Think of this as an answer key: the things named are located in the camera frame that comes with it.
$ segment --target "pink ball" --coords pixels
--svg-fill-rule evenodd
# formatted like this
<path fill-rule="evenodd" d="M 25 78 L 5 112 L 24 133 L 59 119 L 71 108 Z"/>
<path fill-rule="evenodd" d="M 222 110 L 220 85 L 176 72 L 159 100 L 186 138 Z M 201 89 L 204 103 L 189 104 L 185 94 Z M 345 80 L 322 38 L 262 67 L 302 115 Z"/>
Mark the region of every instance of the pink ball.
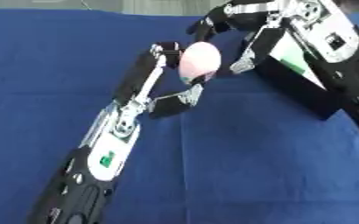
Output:
<path fill-rule="evenodd" d="M 190 45 L 179 61 L 179 76 L 186 83 L 205 75 L 210 80 L 222 63 L 219 50 L 207 42 L 196 42 Z"/>

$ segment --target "green sticker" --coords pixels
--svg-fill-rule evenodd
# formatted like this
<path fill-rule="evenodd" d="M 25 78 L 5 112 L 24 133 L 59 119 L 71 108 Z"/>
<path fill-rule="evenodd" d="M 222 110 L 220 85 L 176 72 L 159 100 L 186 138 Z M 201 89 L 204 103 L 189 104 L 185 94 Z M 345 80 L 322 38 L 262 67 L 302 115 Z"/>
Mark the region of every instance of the green sticker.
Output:
<path fill-rule="evenodd" d="M 101 158 L 100 164 L 103 165 L 106 168 L 109 168 L 111 165 L 111 162 L 113 161 L 113 158 L 116 154 L 114 154 L 114 151 L 110 151 L 108 156 L 104 156 Z"/>

